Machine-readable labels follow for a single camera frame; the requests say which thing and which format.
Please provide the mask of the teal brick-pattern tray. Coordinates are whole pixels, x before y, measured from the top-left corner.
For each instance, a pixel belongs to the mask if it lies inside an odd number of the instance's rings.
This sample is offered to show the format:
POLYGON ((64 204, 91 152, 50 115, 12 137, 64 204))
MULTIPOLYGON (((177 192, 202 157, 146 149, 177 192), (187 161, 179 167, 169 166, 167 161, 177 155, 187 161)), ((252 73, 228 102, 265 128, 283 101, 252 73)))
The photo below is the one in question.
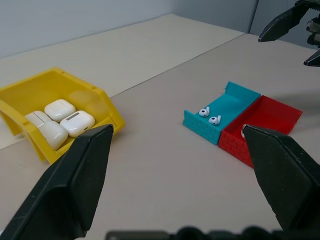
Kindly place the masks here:
POLYGON ((184 110, 182 124, 216 146, 219 143, 222 131, 260 96, 261 94, 258 92, 228 82, 224 94, 206 106, 210 108, 208 117, 199 116, 200 110, 196 113, 184 110), (208 122, 211 117, 217 116, 221 116, 219 125, 212 125, 208 122))

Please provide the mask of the white case with grey strip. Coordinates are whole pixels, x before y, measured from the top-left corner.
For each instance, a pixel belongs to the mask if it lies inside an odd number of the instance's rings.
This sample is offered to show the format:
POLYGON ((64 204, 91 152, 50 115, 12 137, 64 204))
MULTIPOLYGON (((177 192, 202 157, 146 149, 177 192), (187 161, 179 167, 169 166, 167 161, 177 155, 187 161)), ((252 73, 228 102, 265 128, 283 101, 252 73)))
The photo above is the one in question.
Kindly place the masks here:
POLYGON ((79 110, 64 118, 60 125, 70 137, 77 137, 95 124, 95 118, 89 113, 79 110))

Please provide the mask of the white plastic earbud case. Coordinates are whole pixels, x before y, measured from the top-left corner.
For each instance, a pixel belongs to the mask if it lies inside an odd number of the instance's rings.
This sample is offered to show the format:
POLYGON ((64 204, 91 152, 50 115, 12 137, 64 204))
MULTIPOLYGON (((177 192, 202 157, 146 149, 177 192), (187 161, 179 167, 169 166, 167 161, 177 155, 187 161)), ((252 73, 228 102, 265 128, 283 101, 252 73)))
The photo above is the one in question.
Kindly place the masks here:
POLYGON ((39 110, 31 112, 25 115, 25 117, 37 128, 51 121, 51 118, 47 114, 39 110))

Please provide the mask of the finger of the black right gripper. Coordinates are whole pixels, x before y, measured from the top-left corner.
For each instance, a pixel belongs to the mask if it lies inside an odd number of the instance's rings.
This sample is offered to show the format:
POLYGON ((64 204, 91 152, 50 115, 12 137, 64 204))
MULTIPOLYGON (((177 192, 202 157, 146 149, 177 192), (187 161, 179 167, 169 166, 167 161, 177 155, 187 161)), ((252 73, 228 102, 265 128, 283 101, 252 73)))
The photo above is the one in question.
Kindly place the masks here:
POLYGON ((311 3, 307 0, 298 0, 295 5, 276 16, 258 37, 259 42, 275 41, 286 35, 290 29, 300 23, 302 17, 310 9, 311 3))
POLYGON ((308 67, 320 67, 320 49, 306 59, 303 64, 308 67))

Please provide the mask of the yellow plastic bin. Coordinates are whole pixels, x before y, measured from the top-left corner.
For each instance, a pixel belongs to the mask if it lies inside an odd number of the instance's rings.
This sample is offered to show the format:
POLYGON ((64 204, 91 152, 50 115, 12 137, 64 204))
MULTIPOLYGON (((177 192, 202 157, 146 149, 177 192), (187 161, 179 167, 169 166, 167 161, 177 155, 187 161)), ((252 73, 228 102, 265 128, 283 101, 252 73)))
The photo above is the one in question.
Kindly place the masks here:
POLYGON ((42 111, 59 99, 92 115, 95 127, 112 124, 116 134, 125 126, 124 119, 102 89, 57 67, 0 87, 0 117, 6 128, 13 136, 26 137, 41 161, 53 164, 70 148, 74 137, 69 136, 60 148, 53 150, 25 116, 42 111))

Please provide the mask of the red brick-pattern tray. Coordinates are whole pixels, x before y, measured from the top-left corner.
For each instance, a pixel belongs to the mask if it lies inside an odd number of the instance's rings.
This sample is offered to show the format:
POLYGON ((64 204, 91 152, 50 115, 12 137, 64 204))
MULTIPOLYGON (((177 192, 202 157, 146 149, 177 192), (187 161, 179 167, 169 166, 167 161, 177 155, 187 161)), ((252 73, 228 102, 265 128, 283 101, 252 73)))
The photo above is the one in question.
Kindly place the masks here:
POLYGON ((252 168, 248 146, 241 134, 243 126, 258 126, 287 135, 302 114, 299 109, 262 95, 223 129, 218 147, 252 168))

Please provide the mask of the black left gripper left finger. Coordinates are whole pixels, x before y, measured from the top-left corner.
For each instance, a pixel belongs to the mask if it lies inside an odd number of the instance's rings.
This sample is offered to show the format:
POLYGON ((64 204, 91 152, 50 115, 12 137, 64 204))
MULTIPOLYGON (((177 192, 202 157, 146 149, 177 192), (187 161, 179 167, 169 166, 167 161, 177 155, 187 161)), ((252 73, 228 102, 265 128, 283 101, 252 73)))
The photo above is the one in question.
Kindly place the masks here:
POLYGON ((90 230, 105 183, 114 128, 91 128, 41 176, 0 240, 75 240, 90 230))

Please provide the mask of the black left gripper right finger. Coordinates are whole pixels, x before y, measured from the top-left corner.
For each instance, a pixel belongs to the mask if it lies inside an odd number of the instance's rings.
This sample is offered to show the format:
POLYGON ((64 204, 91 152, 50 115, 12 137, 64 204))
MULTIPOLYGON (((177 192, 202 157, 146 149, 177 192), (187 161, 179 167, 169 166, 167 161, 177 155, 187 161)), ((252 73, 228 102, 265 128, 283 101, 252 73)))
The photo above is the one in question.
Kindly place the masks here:
POLYGON ((320 231, 320 164, 292 137, 243 127, 257 182, 283 230, 320 231))

